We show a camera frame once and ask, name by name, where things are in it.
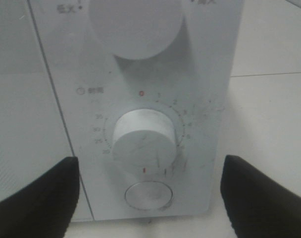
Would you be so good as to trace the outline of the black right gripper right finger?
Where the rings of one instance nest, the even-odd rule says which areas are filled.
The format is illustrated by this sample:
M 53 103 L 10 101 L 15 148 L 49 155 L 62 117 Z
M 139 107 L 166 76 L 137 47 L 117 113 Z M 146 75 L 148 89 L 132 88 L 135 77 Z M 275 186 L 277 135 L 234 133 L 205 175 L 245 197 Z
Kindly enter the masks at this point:
M 225 157 L 220 193 L 237 237 L 301 238 L 301 197 L 241 157 Z

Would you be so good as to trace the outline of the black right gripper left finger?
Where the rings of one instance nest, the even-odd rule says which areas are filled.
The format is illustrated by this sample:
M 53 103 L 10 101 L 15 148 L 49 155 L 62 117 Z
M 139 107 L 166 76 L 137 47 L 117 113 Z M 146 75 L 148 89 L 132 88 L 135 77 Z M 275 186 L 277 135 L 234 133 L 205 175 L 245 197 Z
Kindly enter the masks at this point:
M 0 238 L 62 238 L 79 199 L 79 161 L 66 157 L 0 202 Z

